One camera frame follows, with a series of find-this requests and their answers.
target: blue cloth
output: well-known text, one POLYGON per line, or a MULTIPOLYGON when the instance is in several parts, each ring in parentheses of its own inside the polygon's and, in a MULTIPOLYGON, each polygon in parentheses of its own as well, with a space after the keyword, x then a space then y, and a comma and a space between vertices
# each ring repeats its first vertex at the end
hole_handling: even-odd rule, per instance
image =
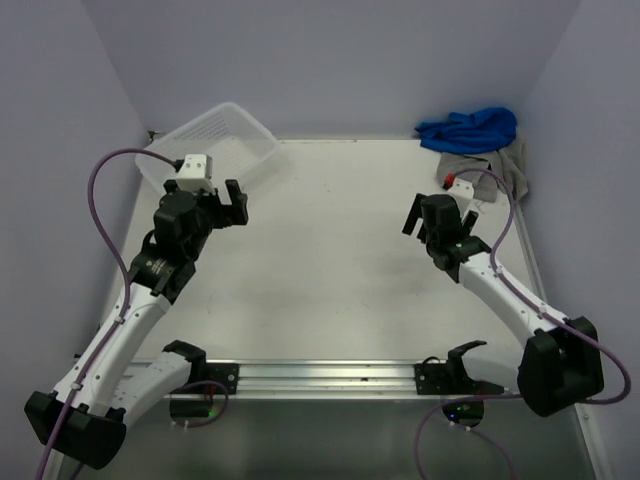
POLYGON ((448 122, 416 127, 424 148, 457 155, 500 150, 516 138, 516 116, 506 108, 485 108, 471 115, 450 113, 448 122))

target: folded towel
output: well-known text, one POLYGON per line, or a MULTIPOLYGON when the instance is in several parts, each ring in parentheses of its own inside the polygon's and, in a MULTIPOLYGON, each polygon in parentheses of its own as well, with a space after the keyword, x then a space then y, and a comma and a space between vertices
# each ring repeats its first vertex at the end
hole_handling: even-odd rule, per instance
MULTIPOLYGON (((524 138, 518 132, 516 139, 500 150, 477 153, 473 155, 454 155, 443 153, 436 170, 436 179, 444 183, 449 173, 457 173, 465 168, 490 169, 512 189, 516 201, 528 192, 527 178, 524 176, 525 147, 524 138)), ((463 173, 460 178, 473 183, 473 198, 485 202, 495 202, 498 195, 498 184, 489 175, 480 172, 463 173)))
POLYGON ((466 155, 499 150, 516 138, 516 117, 506 108, 485 108, 471 115, 449 114, 448 122, 416 127, 424 148, 466 155))

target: basket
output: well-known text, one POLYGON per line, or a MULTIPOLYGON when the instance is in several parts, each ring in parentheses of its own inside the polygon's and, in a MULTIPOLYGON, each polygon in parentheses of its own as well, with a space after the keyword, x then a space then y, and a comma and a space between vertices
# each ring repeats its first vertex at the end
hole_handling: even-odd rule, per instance
MULTIPOLYGON (((224 191, 224 181, 238 180, 276 151, 278 141, 260 122, 235 103, 222 103, 207 113, 165 135, 147 147, 172 160, 189 153, 204 153, 213 159, 213 184, 224 191)), ((136 165, 153 187, 164 194, 164 182, 173 169, 136 155, 136 165)))

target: gray cloth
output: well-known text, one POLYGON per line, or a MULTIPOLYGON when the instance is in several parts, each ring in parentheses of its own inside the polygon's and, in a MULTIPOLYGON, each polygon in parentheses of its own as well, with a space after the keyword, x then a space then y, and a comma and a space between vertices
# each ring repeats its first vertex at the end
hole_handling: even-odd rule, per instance
MULTIPOLYGON (((436 170, 436 178, 440 184, 450 173, 456 173, 465 168, 482 168, 491 170, 499 175, 512 188, 516 201, 529 191, 527 179, 524 176, 524 138, 517 132, 516 139, 500 150, 471 155, 455 155, 443 152, 436 170)), ((460 178, 473 183, 473 198, 485 202, 495 202, 498 196, 498 184, 489 175, 476 172, 463 173, 460 178)))

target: gray floor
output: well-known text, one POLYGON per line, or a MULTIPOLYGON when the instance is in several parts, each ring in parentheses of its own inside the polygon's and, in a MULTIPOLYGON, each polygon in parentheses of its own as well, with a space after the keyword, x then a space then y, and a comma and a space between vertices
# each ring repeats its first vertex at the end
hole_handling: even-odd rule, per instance
MULTIPOLYGON (((232 401, 203 429, 172 429, 166 402, 133 428, 116 459, 82 480, 417 479, 412 440, 431 401, 232 401)), ((519 401, 485 405, 478 428, 506 446, 521 480, 591 480, 572 409, 536 417, 519 401)), ((433 480, 509 478, 503 457, 445 421, 427 425, 422 459, 433 480)), ((67 479, 73 462, 66 462, 67 479)))

